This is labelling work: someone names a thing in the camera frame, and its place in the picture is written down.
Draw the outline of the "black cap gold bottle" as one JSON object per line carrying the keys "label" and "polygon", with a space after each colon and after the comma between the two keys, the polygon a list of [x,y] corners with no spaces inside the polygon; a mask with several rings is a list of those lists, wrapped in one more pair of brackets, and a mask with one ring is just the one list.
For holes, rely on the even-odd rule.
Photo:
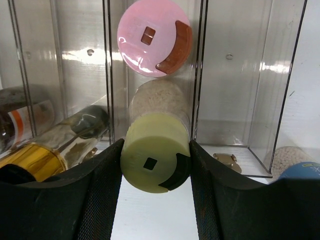
{"label": "black cap gold bottle", "polygon": [[0,181],[42,182],[80,163],[109,129],[109,114],[90,105],[36,136],[0,160]]}

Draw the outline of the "yellow lid spice bottle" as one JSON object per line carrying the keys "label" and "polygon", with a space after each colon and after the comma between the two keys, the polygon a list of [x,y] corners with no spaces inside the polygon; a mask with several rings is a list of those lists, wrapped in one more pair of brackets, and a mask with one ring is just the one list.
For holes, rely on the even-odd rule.
{"label": "yellow lid spice bottle", "polygon": [[125,179],[153,194],[180,187],[191,172],[189,106],[170,80],[142,84],[128,108],[130,126],[120,156]]}

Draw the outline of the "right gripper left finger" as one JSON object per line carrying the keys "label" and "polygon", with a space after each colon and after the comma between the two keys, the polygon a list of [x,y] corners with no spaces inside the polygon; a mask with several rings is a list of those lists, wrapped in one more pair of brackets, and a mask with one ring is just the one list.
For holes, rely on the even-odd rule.
{"label": "right gripper left finger", "polygon": [[122,181],[119,139],[91,159],[37,182],[21,167],[0,170],[3,240],[108,240]]}

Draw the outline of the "pink lid spice bottle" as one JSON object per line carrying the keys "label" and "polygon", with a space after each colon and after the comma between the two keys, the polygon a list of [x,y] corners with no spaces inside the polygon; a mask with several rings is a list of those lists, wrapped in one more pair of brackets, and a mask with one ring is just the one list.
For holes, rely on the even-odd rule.
{"label": "pink lid spice bottle", "polygon": [[160,78],[177,71],[193,42],[190,21],[171,0],[138,0],[122,15],[117,45],[126,64],[137,73]]}

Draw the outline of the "silver lid blue label jar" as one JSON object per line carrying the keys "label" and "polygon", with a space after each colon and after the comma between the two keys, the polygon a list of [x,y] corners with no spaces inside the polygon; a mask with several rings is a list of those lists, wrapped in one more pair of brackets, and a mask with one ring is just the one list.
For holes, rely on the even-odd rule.
{"label": "silver lid blue label jar", "polygon": [[320,161],[298,147],[280,147],[274,152],[271,174],[271,183],[281,179],[319,180]]}

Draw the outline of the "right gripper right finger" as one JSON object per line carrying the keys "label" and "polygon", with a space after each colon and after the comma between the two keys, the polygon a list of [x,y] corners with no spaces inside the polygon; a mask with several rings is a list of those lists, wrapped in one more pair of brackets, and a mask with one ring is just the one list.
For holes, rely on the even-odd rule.
{"label": "right gripper right finger", "polygon": [[191,141],[191,185],[201,240],[317,240],[320,182],[264,184],[228,168]]}

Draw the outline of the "red label spice jar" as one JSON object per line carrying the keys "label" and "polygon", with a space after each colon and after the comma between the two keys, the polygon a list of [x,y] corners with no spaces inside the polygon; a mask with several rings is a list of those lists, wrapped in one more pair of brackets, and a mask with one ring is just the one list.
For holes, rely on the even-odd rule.
{"label": "red label spice jar", "polygon": [[27,101],[23,86],[0,90],[0,152],[3,154],[33,137],[32,121],[36,133],[48,130],[54,123],[55,111],[49,93],[36,84],[29,86],[31,101]]}

